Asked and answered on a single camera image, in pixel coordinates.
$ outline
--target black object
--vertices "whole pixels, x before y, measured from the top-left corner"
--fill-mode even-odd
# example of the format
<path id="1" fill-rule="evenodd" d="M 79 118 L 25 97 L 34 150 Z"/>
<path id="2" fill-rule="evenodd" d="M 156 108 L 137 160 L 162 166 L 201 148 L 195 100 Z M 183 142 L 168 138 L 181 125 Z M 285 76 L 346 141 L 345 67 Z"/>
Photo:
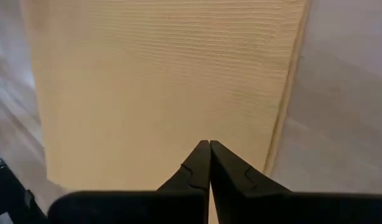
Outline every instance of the black object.
<path id="1" fill-rule="evenodd" d="M 7 165 L 0 165 L 0 215 L 7 212 L 13 223 L 46 223 L 34 196 L 18 181 Z"/>
<path id="2" fill-rule="evenodd" d="M 51 223 L 207 223 L 209 181 L 219 223 L 382 223 L 382 195 L 291 192 L 218 141 L 201 141 L 156 191 L 76 192 Z"/>

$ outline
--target black plastic tool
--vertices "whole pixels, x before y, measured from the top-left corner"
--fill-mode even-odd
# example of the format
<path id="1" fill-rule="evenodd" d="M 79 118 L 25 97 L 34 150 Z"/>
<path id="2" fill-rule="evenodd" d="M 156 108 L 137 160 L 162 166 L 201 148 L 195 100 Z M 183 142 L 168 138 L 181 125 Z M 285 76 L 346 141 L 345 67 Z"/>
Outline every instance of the black plastic tool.
<path id="1" fill-rule="evenodd" d="M 382 223 L 382 195 L 291 192 L 218 141 L 200 141 L 156 191 L 72 193 L 51 206 L 48 219 L 53 224 L 207 223 L 209 182 L 220 224 Z"/>

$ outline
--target ribbed texture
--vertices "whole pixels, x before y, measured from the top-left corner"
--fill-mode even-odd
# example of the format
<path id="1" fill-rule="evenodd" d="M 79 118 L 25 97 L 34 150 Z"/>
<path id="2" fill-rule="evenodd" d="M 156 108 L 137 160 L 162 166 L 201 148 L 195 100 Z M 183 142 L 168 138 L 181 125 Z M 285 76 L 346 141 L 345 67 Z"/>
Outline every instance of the ribbed texture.
<path id="1" fill-rule="evenodd" d="M 305 2 L 23 1 L 49 178 L 155 189 L 201 139 L 262 169 Z"/>

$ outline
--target gray surface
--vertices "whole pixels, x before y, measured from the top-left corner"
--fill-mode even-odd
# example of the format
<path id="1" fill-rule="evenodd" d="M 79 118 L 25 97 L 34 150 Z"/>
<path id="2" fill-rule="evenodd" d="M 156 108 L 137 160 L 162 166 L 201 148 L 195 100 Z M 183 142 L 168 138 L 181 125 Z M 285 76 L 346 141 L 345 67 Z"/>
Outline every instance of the gray surface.
<path id="1" fill-rule="evenodd" d="M 0 224 L 12 224 L 10 215 L 7 212 L 0 215 Z"/>
<path id="2" fill-rule="evenodd" d="M 272 177 L 382 193 L 382 0 L 312 0 Z"/>
<path id="3" fill-rule="evenodd" d="M 19 0 L 0 1 L 0 155 L 21 184 L 34 193 L 42 211 L 47 212 L 52 202 L 68 191 L 47 180 L 30 52 L 20 9 Z"/>

